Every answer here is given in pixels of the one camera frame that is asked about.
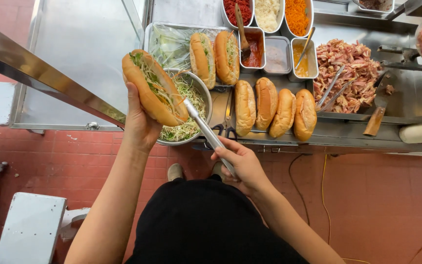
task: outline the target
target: wooden knife handle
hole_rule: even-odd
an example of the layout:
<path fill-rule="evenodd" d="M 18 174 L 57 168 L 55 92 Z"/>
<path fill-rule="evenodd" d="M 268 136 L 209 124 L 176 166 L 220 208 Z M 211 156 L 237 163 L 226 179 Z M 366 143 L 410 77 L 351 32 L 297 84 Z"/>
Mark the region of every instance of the wooden knife handle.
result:
<path fill-rule="evenodd" d="M 368 137 L 375 137 L 377 132 L 379 131 L 380 123 L 382 123 L 382 119 L 384 118 L 385 108 L 384 107 L 377 107 L 372 116 L 369 119 L 369 123 L 367 123 L 366 130 L 362 133 Z"/>
<path fill-rule="evenodd" d="M 241 43 L 247 43 L 247 39 L 245 38 L 245 32 L 243 30 L 243 18 L 242 18 L 242 12 L 240 11 L 239 5 L 235 3 L 235 20 L 237 21 L 237 27 L 239 28 Z"/>

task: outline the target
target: orange sauce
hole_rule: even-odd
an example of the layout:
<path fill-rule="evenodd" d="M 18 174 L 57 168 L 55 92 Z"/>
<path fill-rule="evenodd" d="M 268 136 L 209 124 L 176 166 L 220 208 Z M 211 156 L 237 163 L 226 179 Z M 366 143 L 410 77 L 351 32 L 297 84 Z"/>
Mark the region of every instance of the orange sauce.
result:
<path fill-rule="evenodd" d="M 299 58 L 301 57 L 302 51 L 304 50 L 304 45 L 294 44 L 293 45 L 293 57 L 294 57 L 294 67 L 296 67 Z M 293 69 L 294 73 L 298 77 L 308 77 L 308 58 L 307 58 L 308 49 L 305 51 L 304 56 L 302 57 L 301 63 L 297 69 Z"/>
<path fill-rule="evenodd" d="M 250 46 L 250 56 L 242 61 L 243 66 L 260 68 L 263 57 L 263 35 L 260 33 L 245 33 L 245 39 Z"/>

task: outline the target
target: shredded meat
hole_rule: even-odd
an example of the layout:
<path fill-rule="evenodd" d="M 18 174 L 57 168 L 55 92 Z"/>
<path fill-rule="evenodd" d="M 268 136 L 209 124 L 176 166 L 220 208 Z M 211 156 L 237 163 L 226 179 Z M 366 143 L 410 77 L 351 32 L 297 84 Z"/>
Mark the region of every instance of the shredded meat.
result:
<path fill-rule="evenodd" d="M 387 87 L 385 88 L 385 93 L 391 95 L 393 92 L 395 92 L 395 89 L 393 88 L 393 86 L 387 85 Z"/>
<path fill-rule="evenodd" d="M 326 111 L 356 113 L 361 106 L 372 106 L 379 77 L 380 63 L 370 59 L 370 49 L 365 45 L 347 44 L 343 40 L 332 39 L 317 47 L 318 69 L 320 74 L 314 80 L 315 101 L 322 98 L 336 72 L 342 65 L 345 68 L 323 103 L 325 105 L 353 77 L 350 84 Z"/>

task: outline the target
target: person's right hand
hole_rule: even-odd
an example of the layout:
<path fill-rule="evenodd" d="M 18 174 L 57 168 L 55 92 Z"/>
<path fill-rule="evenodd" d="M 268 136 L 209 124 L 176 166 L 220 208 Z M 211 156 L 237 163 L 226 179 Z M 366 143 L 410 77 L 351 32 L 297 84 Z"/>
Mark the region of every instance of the person's right hand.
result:
<path fill-rule="evenodd" d="M 253 192 L 259 191 L 263 187 L 271 186 L 268 177 L 265 175 L 260 161 L 255 153 L 244 147 L 242 144 L 232 141 L 230 139 L 218 136 L 219 140 L 227 147 L 217 147 L 211 156 L 212 160 L 218 158 L 229 161 L 235 168 L 235 172 L 240 178 L 241 182 L 237 187 L 245 195 L 250 196 Z M 225 165 L 222 165 L 221 171 L 227 178 L 232 178 L 230 171 Z"/>

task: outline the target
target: bread roll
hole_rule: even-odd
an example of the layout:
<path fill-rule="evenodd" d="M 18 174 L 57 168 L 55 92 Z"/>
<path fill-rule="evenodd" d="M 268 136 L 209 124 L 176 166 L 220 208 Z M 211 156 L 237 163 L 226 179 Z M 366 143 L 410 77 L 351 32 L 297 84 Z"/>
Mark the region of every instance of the bread roll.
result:
<path fill-rule="evenodd" d="M 256 120 L 255 95 L 252 86 L 243 80 L 235 85 L 235 131 L 241 137 L 247 135 Z"/>
<path fill-rule="evenodd" d="M 255 127 L 260 130 L 266 130 L 273 120 L 276 107 L 278 106 L 278 92 L 274 84 L 266 77 L 256 81 L 256 105 L 258 115 L 256 116 Z"/>
<path fill-rule="evenodd" d="M 307 141 L 317 124 L 315 100 L 307 89 L 296 93 L 296 115 L 294 117 L 294 134 L 300 141 Z"/>
<path fill-rule="evenodd" d="M 214 65 L 214 51 L 208 36 L 195 33 L 190 37 L 191 70 L 198 76 L 208 89 L 216 84 L 216 67 Z"/>
<path fill-rule="evenodd" d="M 140 66 L 144 69 L 135 65 L 133 58 L 138 59 L 141 62 Z M 152 118 L 166 126 L 177 126 L 187 121 L 188 111 L 185 104 L 182 103 L 183 98 L 179 95 L 169 75 L 151 55 L 141 49 L 135 49 L 123 57 L 121 67 L 124 81 L 132 82 L 138 88 L 141 105 Z M 155 75 L 155 81 L 146 80 L 143 74 L 145 68 Z M 155 89 L 155 92 L 160 90 L 161 93 L 166 94 L 170 101 L 160 95 L 156 95 L 152 91 L 153 89 Z"/>
<path fill-rule="evenodd" d="M 236 84 L 240 74 L 240 63 L 239 46 L 235 35 L 227 31 L 219 32 L 214 40 L 213 48 L 216 57 L 216 74 L 219 79 L 228 85 Z"/>
<path fill-rule="evenodd" d="M 288 89 L 281 89 L 278 94 L 278 108 L 270 127 L 270 136 L 278 138 L 293 126 L 296 114 L 296 96 Z"/>

